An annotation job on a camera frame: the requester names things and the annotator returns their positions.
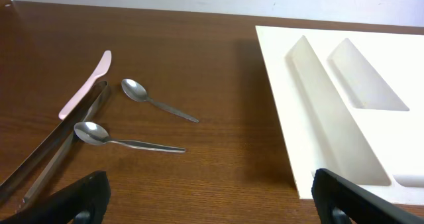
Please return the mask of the small steel teaspoon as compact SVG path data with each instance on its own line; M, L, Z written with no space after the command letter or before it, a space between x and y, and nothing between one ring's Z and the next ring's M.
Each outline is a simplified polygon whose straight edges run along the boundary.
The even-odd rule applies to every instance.
M104 145L107 143L120 144L129 148L153 150L160 152L178 152L183 153L185 148L165 146L161 144L154 144L149 142L142 142L136 140L117 140L113 139L109 133L100 125L93 122L79 122L74 125L75 134L83 141L92 145Z
M194 123L199 122L199 120L196 119L195 117L188 115L174 107L166 105L165 103L154 101L151 97L149 97L145 88L142 85L140 85L138 82L132 79L128 79L128 78L123 79L121 81L121 87L123 91L125 92L125 94L134 101L138 101L138 102L147 101L153 104L155 107L160 108L164 111L167 111L171 114L177 115L178 117L187 119L188 121L191 121Z

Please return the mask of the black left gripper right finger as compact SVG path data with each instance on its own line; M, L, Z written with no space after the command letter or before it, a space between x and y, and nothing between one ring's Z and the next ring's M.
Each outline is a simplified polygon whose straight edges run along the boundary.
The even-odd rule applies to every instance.
M423 224L423 218L326 169L316 170L311 189L322 223Z

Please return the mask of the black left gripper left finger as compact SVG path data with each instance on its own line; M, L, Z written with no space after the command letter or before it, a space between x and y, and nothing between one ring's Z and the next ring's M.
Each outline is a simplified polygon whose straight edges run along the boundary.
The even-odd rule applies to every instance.
M101 224L111 197L105 171L95 171L28 207L1 224L92 223Z

